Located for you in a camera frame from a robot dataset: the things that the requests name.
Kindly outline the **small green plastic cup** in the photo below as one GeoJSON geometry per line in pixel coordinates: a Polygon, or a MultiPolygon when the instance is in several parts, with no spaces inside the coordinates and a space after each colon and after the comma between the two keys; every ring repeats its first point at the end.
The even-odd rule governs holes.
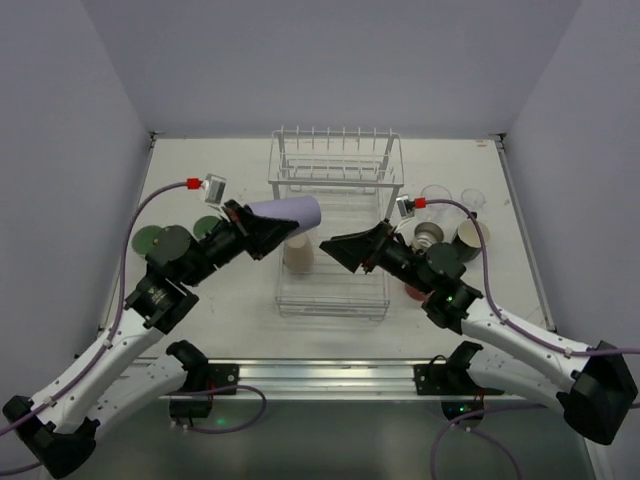
{"type": "Polygon", "coordinates": [[[197,240],[204,239],[220,222],[221,218],[214,215],[206,215],[199,218],[193,225],[193,236],[197,240]]]}

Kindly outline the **cream and brown cup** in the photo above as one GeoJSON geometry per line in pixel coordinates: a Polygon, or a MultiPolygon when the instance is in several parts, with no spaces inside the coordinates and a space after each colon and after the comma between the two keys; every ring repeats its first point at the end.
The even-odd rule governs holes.
{"type": "Polygon", "coordinates": [[[426,251],[432,245],[444,241],[444,232],[441,227],[433,222],[420,222],[413,231],[411,247],[415,251],[426,251]]]}

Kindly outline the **beige plastic cup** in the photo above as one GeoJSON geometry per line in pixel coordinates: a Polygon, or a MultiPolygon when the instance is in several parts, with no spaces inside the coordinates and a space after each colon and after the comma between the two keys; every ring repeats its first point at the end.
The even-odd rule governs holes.
{"type": "Polygon", "coordinates": [[[294,274],[311,270],[314,264],[314,252],[307,233],[290,237],[285,241],[283,263],[294,274]]]}

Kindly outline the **red ceramic mug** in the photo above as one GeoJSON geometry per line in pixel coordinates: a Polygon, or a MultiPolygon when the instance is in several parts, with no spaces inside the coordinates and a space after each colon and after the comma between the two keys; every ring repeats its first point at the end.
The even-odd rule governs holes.
{"type": "Polygon", "coordinates": [[[424,302],[429,297],[428,294],[425,294],[425,293],[421,292],[420,290],[418,290],[418,289],[416,289],[414,287],[411,287],[408,284],[404,285],[404,289],[405,289],[406,294],[410,298],[412,298],[413,300],[419,301],[419,302],[424,302]]]}

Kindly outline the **lavender plastic cup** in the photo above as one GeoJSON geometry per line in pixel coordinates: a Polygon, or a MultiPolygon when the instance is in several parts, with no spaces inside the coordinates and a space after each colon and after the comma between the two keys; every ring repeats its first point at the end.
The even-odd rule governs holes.
{"type": "Polygon", "coordinates": [[[313,196],[253,202],[248,207],[258,216],[297,221],[299,226],[294,231],[295,234],[319,226],[322,220],[320,205],[313,196]]]}

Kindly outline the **black ceramic mug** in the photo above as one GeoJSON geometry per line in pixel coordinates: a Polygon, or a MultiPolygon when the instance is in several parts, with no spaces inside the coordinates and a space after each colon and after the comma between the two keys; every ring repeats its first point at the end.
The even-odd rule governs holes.
{"type": "Polygon", "coordinates": [[[484,239],[485,245],[488,245],[491,238],[488,226],[477,219],[475,212],[472,217],[473,219],[467,218],[458,225],[451,242],[457,257],[463,263],[472,261],[481,254],[480,238],[484,239]]]}

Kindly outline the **large green plastic cup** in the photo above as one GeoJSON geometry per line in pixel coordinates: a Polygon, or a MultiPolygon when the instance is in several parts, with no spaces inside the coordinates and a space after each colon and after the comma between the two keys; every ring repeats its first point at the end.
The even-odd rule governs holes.
{"type": "Polygon", "coordinates": [[[145,257],[154,246],[154,241],[162,228],[158,225],[146,225],[136,231],[130,240],[132,250],[140,257],[145,257]]]}

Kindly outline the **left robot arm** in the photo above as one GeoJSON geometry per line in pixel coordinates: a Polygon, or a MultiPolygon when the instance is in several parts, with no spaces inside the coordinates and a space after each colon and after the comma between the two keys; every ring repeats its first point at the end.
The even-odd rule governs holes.
{"type": "Polygon", "coordinates": [[[108,428],[159,396],[206,384],[206,357],[191,343],[171,344],[146,370],[121,380],[145,350],[163,339],[197,304],[190,292],[243,252],[260,260],[296,232],[295,218],[254,213],[230,200],[227,217],[201,240],[182,226],[162,229],[147,270],[117,318],[54,382],[3,407],[16,434],[55,479],[76,471],[108,428]]]}

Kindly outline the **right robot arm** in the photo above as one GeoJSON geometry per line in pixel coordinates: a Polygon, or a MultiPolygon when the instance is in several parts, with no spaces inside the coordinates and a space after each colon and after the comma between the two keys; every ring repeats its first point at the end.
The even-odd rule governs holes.
{"type": "Polygon", "coordinates": [[[427,318],[469,339],[449,361],[463,384],[544,405],[583,437],[612,444],[639,393],[625,361],[632,349],[571,340],[517,317],[464,282],[453,245],[413,250],[387,221],[320,248],[351,272],[380,268],[427,295],[427,318]]]}

